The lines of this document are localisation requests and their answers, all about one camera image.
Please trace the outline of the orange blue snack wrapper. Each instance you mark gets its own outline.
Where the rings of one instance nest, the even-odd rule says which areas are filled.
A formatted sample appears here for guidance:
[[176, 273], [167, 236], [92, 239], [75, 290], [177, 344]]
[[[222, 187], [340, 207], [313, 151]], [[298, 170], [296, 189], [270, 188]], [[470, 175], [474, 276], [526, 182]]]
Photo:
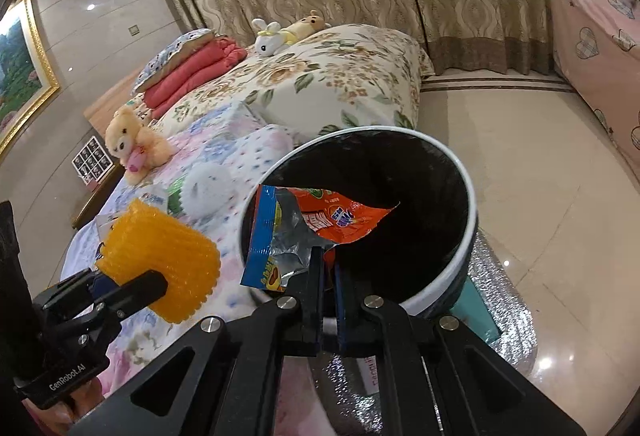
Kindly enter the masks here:
[[330, 190], [259, 185], [241, 283], [281, 292], [308, 269], [314, 247], [357, 242], [391, 212]]

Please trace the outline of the yellow foam net sleeve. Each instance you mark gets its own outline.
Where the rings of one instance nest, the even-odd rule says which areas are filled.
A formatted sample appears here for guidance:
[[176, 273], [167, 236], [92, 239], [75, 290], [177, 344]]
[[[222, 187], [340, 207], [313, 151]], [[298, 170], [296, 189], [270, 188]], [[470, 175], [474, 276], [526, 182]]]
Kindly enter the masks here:
[[163, 274], [167, 291], [151, 309], [165, 321], [178, 324], [213, 293], [221, 257], [216, 244], [204, 234], [135, 199], [115, 221], [96, 268], [119, 285], [148, 270]]

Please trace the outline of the white foam net sleeve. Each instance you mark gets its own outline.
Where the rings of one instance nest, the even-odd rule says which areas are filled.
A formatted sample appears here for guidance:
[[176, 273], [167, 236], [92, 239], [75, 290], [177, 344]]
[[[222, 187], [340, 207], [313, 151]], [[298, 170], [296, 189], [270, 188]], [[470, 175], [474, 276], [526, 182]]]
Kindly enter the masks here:
[[220, 164], [196, 164], [183, 179], [180, 206], [191, 219], [217, 214], [234, 201], [234, 180], [230, 171]]

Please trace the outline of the teal box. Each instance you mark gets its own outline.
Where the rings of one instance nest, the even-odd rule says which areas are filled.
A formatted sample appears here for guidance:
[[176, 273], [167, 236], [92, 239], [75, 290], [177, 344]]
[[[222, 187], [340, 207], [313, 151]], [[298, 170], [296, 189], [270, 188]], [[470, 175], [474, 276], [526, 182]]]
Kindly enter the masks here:
[[500, 330], [470, 277], [466, 278], [459, 298], [450, 313], [465, 324], [485, 343], [498, 340]]

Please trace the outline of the wooden nightstand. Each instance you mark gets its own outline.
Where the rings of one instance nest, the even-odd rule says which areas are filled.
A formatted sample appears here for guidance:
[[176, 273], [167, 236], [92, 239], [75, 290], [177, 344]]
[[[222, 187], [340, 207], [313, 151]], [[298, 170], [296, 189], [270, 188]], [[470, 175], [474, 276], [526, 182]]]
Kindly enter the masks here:
[[120, 165], [113, 166], [107, 171], [101, 181], [91, 190], [85, 203], [78, 209], [77, 214], [72, 220], [72, 228], [74, 230], [80, 230], [99, 214], [101, 208], [113, 193], [114, 188], [116, 188], [116, 185], [118, 185], [119, 181], [124, 177], [124, 174], [125, 169]]

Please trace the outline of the tan teddy bear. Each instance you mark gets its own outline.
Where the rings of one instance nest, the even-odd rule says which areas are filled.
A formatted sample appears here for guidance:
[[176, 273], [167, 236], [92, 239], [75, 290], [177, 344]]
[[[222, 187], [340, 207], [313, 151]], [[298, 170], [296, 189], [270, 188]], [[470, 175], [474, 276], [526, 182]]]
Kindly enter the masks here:
[[124, 167], [128, 185], [138, 185], [175, 153], [168, 140], [144, 125], [130, 105], [123, 105], [114, 113], [105, 129], [104, 142], [107, 151]]

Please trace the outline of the floral bed quilt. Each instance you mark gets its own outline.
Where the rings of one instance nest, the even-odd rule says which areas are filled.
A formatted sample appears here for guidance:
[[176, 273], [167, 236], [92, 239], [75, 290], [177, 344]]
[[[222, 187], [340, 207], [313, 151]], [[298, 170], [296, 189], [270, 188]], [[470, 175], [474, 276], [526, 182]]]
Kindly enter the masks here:
[[[102, 211], [120, 213], [132, 200], [148, 197], [206, 235], [220, 253], [221, 275], [198, 315], [247, 317], [256, 304], [241, 283], [238, 236], [242, 210], [258, 180], [285, 154], [326, 133], [371, 125], [413, 128], [422, 81], [434, 72], [414, 38], [366, 24], [320, 30], [268, 58], [251, 53], [156, 122], [174, 156], [138, 185], [116, 185]], [[194, 165], [206, 162], [230, 171], [235, 201], [217, 214], [191, 219], [180, 206], [181, 185]]]

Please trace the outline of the wooden headboard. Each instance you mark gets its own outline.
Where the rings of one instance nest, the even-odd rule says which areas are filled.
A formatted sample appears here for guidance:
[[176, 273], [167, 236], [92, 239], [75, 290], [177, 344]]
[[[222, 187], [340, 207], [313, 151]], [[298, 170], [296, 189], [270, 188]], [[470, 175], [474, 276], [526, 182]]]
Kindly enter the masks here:
[[104, 138], [105, 130], [111, 122], [114, 113], [125, 105], [132, 96], [132, 87], [136, 81], [141, 68], [129, 73], [127, 76], [117, 81], [110, 89], [107, 89], [102, 96], [91, 103], [84, 110], [84, 116], [94, 132]]

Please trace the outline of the gold framed painting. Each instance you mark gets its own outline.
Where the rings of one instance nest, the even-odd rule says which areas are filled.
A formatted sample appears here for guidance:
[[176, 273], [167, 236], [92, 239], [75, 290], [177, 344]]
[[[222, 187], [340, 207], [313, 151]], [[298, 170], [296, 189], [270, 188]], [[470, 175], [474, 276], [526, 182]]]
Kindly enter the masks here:
[[1, 19], [1, 157], [60, 91], [40, 37], [32, 0]]

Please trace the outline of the red folded blanket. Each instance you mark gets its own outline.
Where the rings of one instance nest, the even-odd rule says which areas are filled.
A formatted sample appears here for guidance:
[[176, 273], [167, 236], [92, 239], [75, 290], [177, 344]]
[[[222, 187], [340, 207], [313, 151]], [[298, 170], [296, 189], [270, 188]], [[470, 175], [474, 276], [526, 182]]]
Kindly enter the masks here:
[[208, 40], [188, 54], [179, 53], [179, 62], [143, 90], [143, 102], [153, 119], [160, 119], [186, 94], [227, 74], [247, 57], [245, 48], [229, 37]]

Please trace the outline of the white rabbit plush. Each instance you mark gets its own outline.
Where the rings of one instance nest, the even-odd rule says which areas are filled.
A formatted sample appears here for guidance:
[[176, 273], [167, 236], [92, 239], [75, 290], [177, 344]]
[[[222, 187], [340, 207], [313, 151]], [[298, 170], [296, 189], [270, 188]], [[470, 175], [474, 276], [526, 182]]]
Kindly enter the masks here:
[[276, 55], [288, 47], [288, 36], [278, 22], [267, 23], [262, 18], [254, 18], [252, 26], [256, 32], [254, 49], [261, 58]]

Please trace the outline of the yellow bear plush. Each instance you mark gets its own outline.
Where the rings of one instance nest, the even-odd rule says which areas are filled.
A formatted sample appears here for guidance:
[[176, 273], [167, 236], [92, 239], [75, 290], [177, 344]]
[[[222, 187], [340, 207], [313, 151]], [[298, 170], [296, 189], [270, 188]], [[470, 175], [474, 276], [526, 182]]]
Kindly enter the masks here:
[[281, 32], [285, 34], [285, 42], [287, 44], [296, 44], [296, 42], [308, 38], [315, 32], [327, 29], [329, 26], [330, 24], [326, 22], [317, 10], [311, 10], [308, 15], [297, 22], [282, 28]]

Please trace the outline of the blue patterned pillow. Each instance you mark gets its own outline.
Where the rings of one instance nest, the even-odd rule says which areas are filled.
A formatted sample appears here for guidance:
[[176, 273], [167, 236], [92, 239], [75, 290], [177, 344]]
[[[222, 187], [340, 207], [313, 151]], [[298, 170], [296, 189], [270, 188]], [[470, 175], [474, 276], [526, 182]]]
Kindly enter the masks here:
[[215, 32], [209, 28], [190, 30], [179, 36], [145, 64], [134, 81], [131, 93], [145, 92], [215, 38]]

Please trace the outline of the pink heart bed sheet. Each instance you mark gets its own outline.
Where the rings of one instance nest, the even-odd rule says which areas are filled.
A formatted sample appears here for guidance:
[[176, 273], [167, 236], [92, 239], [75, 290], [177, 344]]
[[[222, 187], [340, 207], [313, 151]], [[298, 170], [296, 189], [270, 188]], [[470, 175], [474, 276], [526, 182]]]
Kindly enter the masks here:
[[639, 0], [549, 0], [554, 62], [639, 172]]

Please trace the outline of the black white photo frame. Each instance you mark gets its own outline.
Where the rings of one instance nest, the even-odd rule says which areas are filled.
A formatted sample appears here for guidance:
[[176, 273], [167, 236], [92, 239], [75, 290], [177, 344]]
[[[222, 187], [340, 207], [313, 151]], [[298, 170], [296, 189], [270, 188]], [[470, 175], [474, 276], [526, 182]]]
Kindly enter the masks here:
[[113, 159], [96, 136], [92, 136], [73, 157], [72, 165], [85, 185], [101, 182], [114, 167]]

